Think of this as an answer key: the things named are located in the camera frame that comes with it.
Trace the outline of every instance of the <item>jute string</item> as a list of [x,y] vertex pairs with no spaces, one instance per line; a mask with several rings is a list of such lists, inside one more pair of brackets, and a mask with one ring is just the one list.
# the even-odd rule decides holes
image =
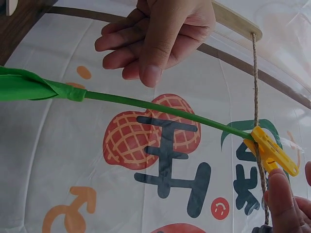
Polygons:
[[[259,105],[258,105],[258,67],[257,67],[257,52],[256,52],[256,34],[252,33],[253,38],[253,56],[254,56],[254,84],[255,84],[255,116],[254,116],[254,127],[259,125]],[[264,168],[262,165],[261,157],[259,155],[259,145],[255,143],[255,152],[256,152],[256,160],[257,166],[259,170],[260,180],[261,180],[261,188],[262,188],[262,196],[267,190],[266,184],[266,176],[264,172]],[[264,201],[264,213],[265,213],[265,222],[264,224],[269,225],[269,207],[267,203]]]

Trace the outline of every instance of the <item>clothespin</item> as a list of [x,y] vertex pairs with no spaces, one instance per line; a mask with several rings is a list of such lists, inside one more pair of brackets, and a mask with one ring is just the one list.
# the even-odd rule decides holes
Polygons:
[[[251,132],[251,135],[259,145],[259,154],[262,160],[262,165],[268,173],[273,169],[278,168],[277,164],[279,164],[291,176],[298,175],[299,168],[297,165],[260,126],[256,126]],[[255,142],[249,139],[244,139],[244,143],[251,152],[256,155]]]

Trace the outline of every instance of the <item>chinese character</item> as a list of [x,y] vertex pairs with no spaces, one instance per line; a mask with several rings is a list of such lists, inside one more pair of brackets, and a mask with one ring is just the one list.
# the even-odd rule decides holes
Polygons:
[[246,151],[247,148],[248,147],[245,145],[245,143],[242,142],[236,151],[237,158],[243,161],[256,162],[256,157],[252,152]]
[[211,176],[211,167],[207,163],[201,163],[197,169],[193,181],[172,178],[173,159],[188,159],[186,153],[173,150],[174,131],[185,130],[196,132],[198,129],[194,125],[179,123],[171,120],[154,119],[151,117],[139,116],[137,122],[162,127],[160,147],[145,148],[147,154],[159,157],[159,175],[152,176],[136,173],[134,178],[138,182],[157,185],[157,193],[160,198],[167,198],[171,187],[190,188],[191,193],[187,206],[187,213],[190,217],[198,217],[207,193]]
[[244,168],[241,164],[236,165],[237,179],[233,182],[234,190],[237,192],[236,198],[237,209],[240,210],[247,203],[244,212],[246,215],[250,215],[254,209],[258,210],[260,204],[254,195],[249,191],[257,186],[257,169],[251,168],[250,179],[245,179]]

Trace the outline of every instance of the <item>smiley face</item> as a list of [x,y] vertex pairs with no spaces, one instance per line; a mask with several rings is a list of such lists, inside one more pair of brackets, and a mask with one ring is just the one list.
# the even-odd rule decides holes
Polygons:
[[229,215],[229,203],[224,198],[216,198],[210,206],[212,215],[217,220],[224,220]]

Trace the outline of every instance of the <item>hand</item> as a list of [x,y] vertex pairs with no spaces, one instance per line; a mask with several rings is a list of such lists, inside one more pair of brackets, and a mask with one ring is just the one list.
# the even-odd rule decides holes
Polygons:
[[[311,162],[307,162],[305,173],[311,186]],[[311,233],[311,201],[293,197],[285,173],[275,169],[269,174],[269,191],[264,195],[268,203],[273,233]]]
[[127,18],[102,29],[95,49],[114,50],[104,68],[124,68],[124,79],[155,87],[162,71],[196,50],[215,22],[211,0],[138,0]]

